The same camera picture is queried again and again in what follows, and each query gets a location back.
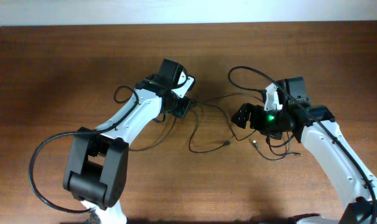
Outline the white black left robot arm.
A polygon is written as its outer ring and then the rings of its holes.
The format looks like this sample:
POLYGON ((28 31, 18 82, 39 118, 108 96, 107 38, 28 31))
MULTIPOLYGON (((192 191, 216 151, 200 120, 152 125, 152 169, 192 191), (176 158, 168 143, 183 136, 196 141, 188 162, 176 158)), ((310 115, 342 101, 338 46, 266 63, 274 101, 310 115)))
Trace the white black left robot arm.
POLYGON ((160 113, 183 118, 193 79, 173 86, 139 83, 126 104, 94 130, 73 137, 63 187, 88 209, 88 223, 127 223, 120 197, 126 184, 130 144, 160 113))

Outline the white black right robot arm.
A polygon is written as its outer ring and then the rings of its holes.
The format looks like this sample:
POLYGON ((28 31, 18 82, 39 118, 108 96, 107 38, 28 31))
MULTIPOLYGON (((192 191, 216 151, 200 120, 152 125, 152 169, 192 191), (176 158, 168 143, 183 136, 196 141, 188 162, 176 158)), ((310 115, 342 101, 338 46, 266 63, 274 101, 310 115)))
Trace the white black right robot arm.
POLYGON ((347 143, 327 107, 266 111, 245 103, 231 120, 265 136, 291 132, 315 157, 342 201, 345 211, 339 223, 377 222, 377 178, 347 143))

